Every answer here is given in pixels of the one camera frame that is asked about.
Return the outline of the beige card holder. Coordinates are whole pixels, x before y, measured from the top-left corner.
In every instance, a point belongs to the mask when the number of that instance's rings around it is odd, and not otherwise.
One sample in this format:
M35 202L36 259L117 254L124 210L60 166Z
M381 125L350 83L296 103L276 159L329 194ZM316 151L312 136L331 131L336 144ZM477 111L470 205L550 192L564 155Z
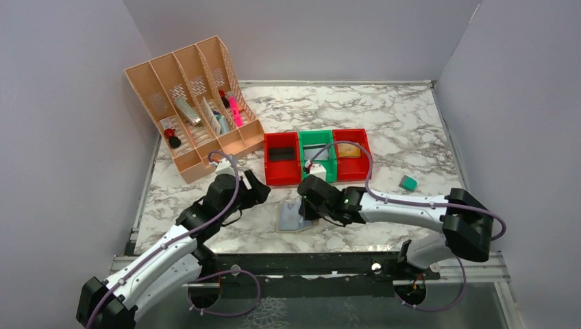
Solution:
M282 233L301 232L315 225L313 221L307 221L299 214L301 201L283 202L278 207L276 231Z

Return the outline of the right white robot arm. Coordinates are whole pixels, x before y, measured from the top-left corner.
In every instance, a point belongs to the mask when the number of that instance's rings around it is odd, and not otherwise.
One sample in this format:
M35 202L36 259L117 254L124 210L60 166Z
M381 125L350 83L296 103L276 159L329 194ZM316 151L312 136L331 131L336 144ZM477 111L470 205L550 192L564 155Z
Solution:
M431 230L422 239L404 242L397 259L400 271L421 273L453 257L475 263L489 259L493 216L461 188L448 195L397 198L366 186L339 190L310 174L297 192L302 201L299 212L306 220L328 217L342 226L397 223Z

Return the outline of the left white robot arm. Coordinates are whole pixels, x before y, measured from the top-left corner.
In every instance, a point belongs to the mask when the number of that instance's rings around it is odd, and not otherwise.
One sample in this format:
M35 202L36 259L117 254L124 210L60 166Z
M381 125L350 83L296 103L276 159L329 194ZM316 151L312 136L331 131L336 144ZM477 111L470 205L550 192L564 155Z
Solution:
M136 322L172 290L186 283L219 282L223 272L205 242L236 212L265 203L271 189L236 163L216 163L206 194L184 209L175 225L136 260L104 280L82 287L76 320L85 328L134 328Z

